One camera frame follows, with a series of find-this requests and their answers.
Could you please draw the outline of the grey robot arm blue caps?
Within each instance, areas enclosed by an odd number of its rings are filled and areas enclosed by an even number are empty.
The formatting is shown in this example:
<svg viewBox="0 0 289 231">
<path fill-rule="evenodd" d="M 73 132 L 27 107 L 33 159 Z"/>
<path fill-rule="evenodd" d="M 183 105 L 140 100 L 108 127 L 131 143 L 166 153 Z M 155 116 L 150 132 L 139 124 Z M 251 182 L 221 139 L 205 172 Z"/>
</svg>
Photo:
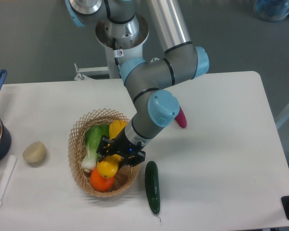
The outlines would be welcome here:
<svg viewBox="0 0 289 231">
<path fill-rule="evenodd" d="M 65 4 L 77 26 L 99 17 L 95 34 L 105 48 L 109 75 L 122 79 L 136 109 L 115 138 L 101 138 L 99 159 L 118 154 L 122 166 L 134 167 L 145 160 L 144 147 L 183 116 L 178 100 L 167 88 L 207 73 L 208 55 L 193 45 L 176 0 L 147 2 L 165 54 L 151 63 L 143 59 L 142 52 L 148 24 L 136 13 L 134 1 L 67 0 Z"/>
</svg>

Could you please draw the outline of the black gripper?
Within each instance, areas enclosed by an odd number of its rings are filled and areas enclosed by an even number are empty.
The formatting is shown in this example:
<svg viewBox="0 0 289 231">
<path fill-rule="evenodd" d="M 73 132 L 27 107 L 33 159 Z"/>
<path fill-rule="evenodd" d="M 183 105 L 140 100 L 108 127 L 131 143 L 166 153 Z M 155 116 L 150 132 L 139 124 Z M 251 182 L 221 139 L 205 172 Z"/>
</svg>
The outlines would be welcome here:
<svg viewBox="0 0 289 231">
<path fill-rule="evenodd" d="M 142 140 L 138 137 L 128 138 L 123 129 L 115 138 L 110 139 L 102 135 L 97 147 L 98 162 L 102 162 L 107 156 L 117 154 L 121 157 L 118 170 L 124 166 L 135 167 L 145 160 L 146 153 L 142 151 Z"/>
</svg>

